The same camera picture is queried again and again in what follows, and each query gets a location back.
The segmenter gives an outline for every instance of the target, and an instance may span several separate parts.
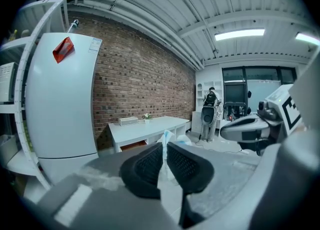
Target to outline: fluorescent light fixture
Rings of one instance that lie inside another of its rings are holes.
[[[318,40],[312,36],[303,34],[303,33],[298,33],[295,38],[300,41],[305,41],[305,42],[312,43],[312,44],[315,44],[318,46],[320,45],[320,40]]]
[[[221,41],[224,39],[245,37],[245,36],[263,36],[264,33],[265,33],[264,29],[247,29],[247,30],[219,33],[219,34],[215,34],[214,36],[217,41]]]

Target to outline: black speaker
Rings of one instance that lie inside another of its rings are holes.
[[[215,109],[212,106],[204,106],[201,112],[203,125],[210,125],[214,121]]]

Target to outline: potted plant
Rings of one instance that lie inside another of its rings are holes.
[[[151,115],[148,113],[145,113],[142,117],[142,119],[144,119],[145,124],[149,124],[150,119],[151,119]]]

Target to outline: brick wall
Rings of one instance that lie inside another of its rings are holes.
[[[149,113],[191,120],[195,72],[156,41],[121,23],[69,13],[79,19],[78,34],[102,39],[93,89],[94,132],[98,149],[112,146],[108,123]]]

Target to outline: gray trousers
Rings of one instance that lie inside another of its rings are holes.
[[[208,142],[212,142],[214,140],[216,126],[217,126],[217,116],[218,116],[218,108],[216,107],[214,109],[214,116],[213,116],[213,121],[211,125],[202,126],[202,132],[201,132],[202,140],[207,140]]]

